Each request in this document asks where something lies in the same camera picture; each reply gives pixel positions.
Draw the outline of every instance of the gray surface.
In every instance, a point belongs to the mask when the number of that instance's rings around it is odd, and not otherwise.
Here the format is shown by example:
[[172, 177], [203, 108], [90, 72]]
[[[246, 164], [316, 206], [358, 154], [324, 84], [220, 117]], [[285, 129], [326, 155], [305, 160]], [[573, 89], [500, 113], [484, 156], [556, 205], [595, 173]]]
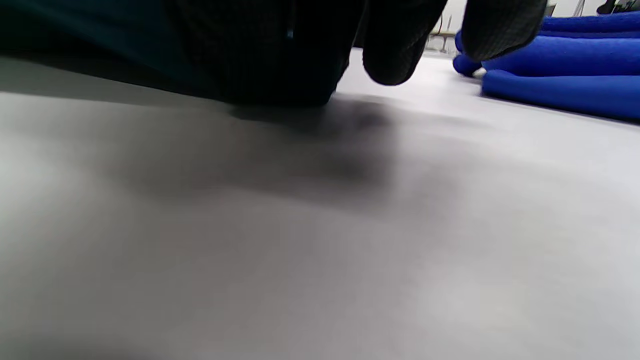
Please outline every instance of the gray surface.
[[637, 359], [638, 128], [359, 56], [324, 113], [0, 59], [0, 357]]

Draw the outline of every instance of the black glove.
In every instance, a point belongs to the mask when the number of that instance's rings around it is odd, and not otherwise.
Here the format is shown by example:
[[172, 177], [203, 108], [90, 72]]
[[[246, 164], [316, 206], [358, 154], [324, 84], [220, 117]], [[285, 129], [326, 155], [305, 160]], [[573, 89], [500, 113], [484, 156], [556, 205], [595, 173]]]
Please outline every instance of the black glove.
[[[446, 0], [167, 0], [187, 53], [236, 103], [324, 104], [365, 8], [364, 67], [384, 85], [408, 80]], [[488, 60], [536, 36], [547, 0], [468, 0], [465, 52]]]

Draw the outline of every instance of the white wall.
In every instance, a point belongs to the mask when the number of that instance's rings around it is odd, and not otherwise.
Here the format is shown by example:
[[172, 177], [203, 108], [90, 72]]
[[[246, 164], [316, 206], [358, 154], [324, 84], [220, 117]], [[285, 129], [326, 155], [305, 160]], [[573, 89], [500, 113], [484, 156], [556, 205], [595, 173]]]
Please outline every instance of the white wall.
[[[554, 17], [570, 17], [573, 16], [573, 12], [575, 11], [575, 7], [578, 5], [579, 0], [550, 0], [549, 4], [555, 4], [556, 10], [554, 11]], [[601, 4], [604, 4], [605, 0], [585, 0], [584, 10], [582, 12], [583, 16], [596, 15], [596, 9]], [[460, 30], [462, 27], [462, 18], [465, 13], [465, 7], [467, 5], [466, 0], [449, 0], [447, 6], [444, 8], [442, 12], [442, 18], [444, 25], [442, 26], [443, 30], [447, 29], [447, 21], [449, 21], [449, 16], [451, 16], [451, 31]], [[434, 31], [438, 30], [438, 26], [440, 23], [436, 25]]]

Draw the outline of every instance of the gloved hand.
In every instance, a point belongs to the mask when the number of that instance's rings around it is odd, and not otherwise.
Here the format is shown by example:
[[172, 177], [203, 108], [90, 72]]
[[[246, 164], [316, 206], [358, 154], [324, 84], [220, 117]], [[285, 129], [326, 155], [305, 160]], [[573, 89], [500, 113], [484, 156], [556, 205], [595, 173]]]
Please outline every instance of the gloved hand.
[[[384, 85], [415, 70], [447, 0], [165, 0], [192, 59], [225, 101], [318, 105], [337, 86], [365, 9], [364, 67]], [[528, 44], [547, 0], [468, 0], [465, 52], [487, 60]]]
[[[373, 80], [411, 77], [447, 0], [371, 0], [364, 65]], [[462, 25], [465, 53], [489, 60], [527, 45], [538, 33], [546, 0], [468, 0]]]

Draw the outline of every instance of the wall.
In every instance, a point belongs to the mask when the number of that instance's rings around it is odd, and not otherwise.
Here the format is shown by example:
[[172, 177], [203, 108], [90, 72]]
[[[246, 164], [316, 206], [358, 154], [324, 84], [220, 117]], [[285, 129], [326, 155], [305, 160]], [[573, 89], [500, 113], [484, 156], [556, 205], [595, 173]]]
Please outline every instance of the wall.
[[[554, 17], [571, 17], [575, 11], [575, 7], [578, 5], [579, 0], [550, 0], [549, 4], [555, 4]], [[585, 0], [584, 9], [582, 11], [583, 16], [597, 15], [596, 9], [598, 6], [604, 4], [605, 0]], [[447, 6], [442, 12], [442, 31], [447, 31], [447, 23], [449, 17], [451, 17], [451, 27], [448, 31], [458, 31], [462, 28], [462, 19], [465, 13], [465, 7], [467, 5], [466, 0], [449, 0]], [[433, 29], [433, 32], [437, 32], [440, 28], [440, 22], [438, 22]], [[432, 38], [427, 44], [427, 48], [438, 49], [442, 48], [441, 38]], [[455, 46], [452, 40], [449, 40], [445, 46], [447, 51], [455, 52]]]

